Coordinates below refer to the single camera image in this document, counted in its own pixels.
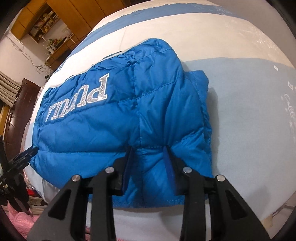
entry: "electrical cable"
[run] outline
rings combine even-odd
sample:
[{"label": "electrical cable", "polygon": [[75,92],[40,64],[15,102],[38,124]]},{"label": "electrical cable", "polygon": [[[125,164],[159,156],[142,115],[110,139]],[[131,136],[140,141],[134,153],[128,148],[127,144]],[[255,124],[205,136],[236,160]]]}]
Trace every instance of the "electrical cable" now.
[{"label": "electrical cable", "polygon": [[32,63],[32,65],[34,66],[34,67],[36,67],[36,71],[37,71],[37,73],[39,73],[39,74],[41,74],[39,71],[41,71],[41,72],[43,72],[43,73],[48,73],[48,70],[47,70],[47,68],[46,68],[46,65],[35,65],[34,63],[33,63],[33,61],[32,61],[32,59],[31,59],[31,57],[28,55],[28,54],[26,54],[24,51],[23,51],[23,49],[24,49],[24,44],[21,42],[21,41],[19,41],[16,37],[14,37],[19,43],[21,43],[22,44],[22,49],[11,39],[11,38],[9,38],[7,35],[6,35],[6,37],[9,39],[9,41],[12,43],[12,46],[16,49],[16,50],[18,50],[18,51],[20,51],[31,63]]},{"label": "electrical cable", "polygon": [[[71,35],[70,35],[70,39],[71,39]],[[71,39],[72,41],[73,41],[73,43],[76,45],[76,47],[77,47],[77,44],[74,42],[74,40],[73,39]]]}]

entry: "metal screw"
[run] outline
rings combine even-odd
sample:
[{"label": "metal screw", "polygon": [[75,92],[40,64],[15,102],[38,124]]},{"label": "metal screw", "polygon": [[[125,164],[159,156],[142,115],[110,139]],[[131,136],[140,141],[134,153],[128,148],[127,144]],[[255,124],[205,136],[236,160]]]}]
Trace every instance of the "metal screw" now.
[{"label": "metal screw", "polygon": [[105,169],[105,172],[106,173],[112,173],[112,172],[114,172],[115,170],[114,170],[114,167],[107,167],[106,169]]},{"label": "metal screw", "polygon": [[80,180],[80,176],[77,174],[72,177],[72,181],[74,181],[74,182],[77,182],[79,180]]},{"label": "metal screw", "polygon": [[192,169],[190,167],[184,167],[183,168],[183,172],[184,173],[191,173],[192,172]]},{"label": "metal screw", "polygon": [[217,178],[217,180],[219,182],[224,182],[225,181],[225,176],[223,176],[223,175],[218,175],[216,178]]}]

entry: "wooden cabinet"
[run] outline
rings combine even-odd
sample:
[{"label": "wooden cabinet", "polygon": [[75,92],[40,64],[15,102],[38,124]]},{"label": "wooden cabinet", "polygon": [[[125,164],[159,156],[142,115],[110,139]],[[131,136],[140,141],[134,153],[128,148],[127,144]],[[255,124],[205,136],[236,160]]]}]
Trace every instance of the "wooden cabinet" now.
[{"label": "wooden cabinet", "polygon": [[16,20],[11,28],[11,32],[18,40],[21,40],[26,34],[25,29],[26,28],[18,20]]},{"label": "wooden cabinet", "polygon": [[12,33],[21,40],[48,5],[79,39],[105,16],[130,5],[130,0],[31,0],[19,14]]},{"label": "wooden cabinet", "polygon": [[45,0],[31,0],[27,4],[27,9],[32,14],[36,14],[38,12],[38,10],[42,7],[43,4],[45,4]]},{"label": "wooden cabinet", "polygon": [[17,20],[26,28],[33,18],[34,14],[32,14],[27,7],[24,7],[19,14]]},{"label": "wooden cabinet", "polygon": [[47,0],[46,2],[78,38],[91,31],[91,27],[69,0]]},{"label": "wooden cabinet", "polygon": [[11,32],[18,40],[21,40],[31,30],[46,6],[48,5],[45,0],[32,0],[22,9],[11,28]]},{"label": "wooden cabinet", "polygon": [[70,47],[72,47],[72,45],[75,45],[75,46],[78,45],[78,43],[77,43],[78,40],[79,39],[74,35],[71,37],[71,39],[69,41],[66,42],[66,44],[70,48]]},{"label": "wooden cabinet", "polygon": [[96,0],[96,2],[106,16],[127,7],[121,0]]},{"label": "wooden cabinet", "polygon": [[58,60],[60,56],[68,50],[68,46],[66,44],[62,44],[53,54],[53,58]]},{"label": "wooden cabinet", "polygon": [[73,6],[77,9],[79,14],[83,17],[91,29],[93,29],[99,21],[101,21],[105,14],[95,0],[70,0]]}]

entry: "black clamp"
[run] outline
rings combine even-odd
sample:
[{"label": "black clamp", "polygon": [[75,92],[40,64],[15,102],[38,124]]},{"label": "black clamp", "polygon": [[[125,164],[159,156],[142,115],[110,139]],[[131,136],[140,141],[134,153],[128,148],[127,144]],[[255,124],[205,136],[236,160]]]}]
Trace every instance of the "black clamp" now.
[{"label": "black clamp", "polygon": [[27,213],[30,208],[28,204],[29,194],[26,189],[27,185],[20,172],[29,165],[31,158],[37,152],[38,148],[31,146],[8,161],[4,141],[2,136],[0,136],[0,165],[2,169],[2,175],[0,176],[0,195],[4,196],[18,212]]},{"label": "black clamp", "polygon": [[205,199],[209,198],[211,241],[270,241],[261,222],[223,175],[201,176],[164,147],[168,179],[176,195],[185,195],[180,241],[205,241]]},{"label": "black clamp", "polygon": [[[85,240],[86,210],[89,194],[91,240],[116,241],[112,195],[122,196],[130,178],[132,148],[95,177],[74,175],[39,217],[27,241]],[[185,195],[180,241],[205,241],[205,199],[209,199],[211,241],[271,241],[251,208],[223,175],[201,176],[164,147],[163,157],[168,179],[176,195]],[[272,241],[290,241],[296,237],[295,218],[287,221]]]},{"label": "black clamp", "polygon": [[95,177],[74,175],[50,202],[27,236],[27,241],[85,240],[86,210],[92,194],[91,240],[116,241],[112,195],[128,186],[132,148]]}]

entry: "white wall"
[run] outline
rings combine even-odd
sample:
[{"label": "white wall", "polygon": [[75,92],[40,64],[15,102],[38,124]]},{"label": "white wall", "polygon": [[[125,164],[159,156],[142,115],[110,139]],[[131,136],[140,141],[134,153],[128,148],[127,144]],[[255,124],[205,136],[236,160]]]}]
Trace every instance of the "white wall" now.
[{"label": "white wall", "polygon": [[[14,41],[23,51],[28,54],[35,65],[43,65],[44,61],[40,60],[28,48],[23,47],[12,34],[8,37]],[[37,72],[36,67],[18,50],[16,50],[7,37],[0,41],[0,71],[17,82],[22,82],[26,78],[35,84],[42,86],[45,83],[45,78],[48,73]]]},{"label": "white wall", "polygon": [[[71,32],[67,30],[67,25],[60,19],[44,36],[46,40],[49,39],[59,39],[69,36]],[[46,50],[47,43],[41,39],[39,43],[36,43],[29,34],[26,34],[22,38],[21,42],[25,45],[29,51],[31,51],[37,58],[46,61],[49,56],[48,51]]]}]

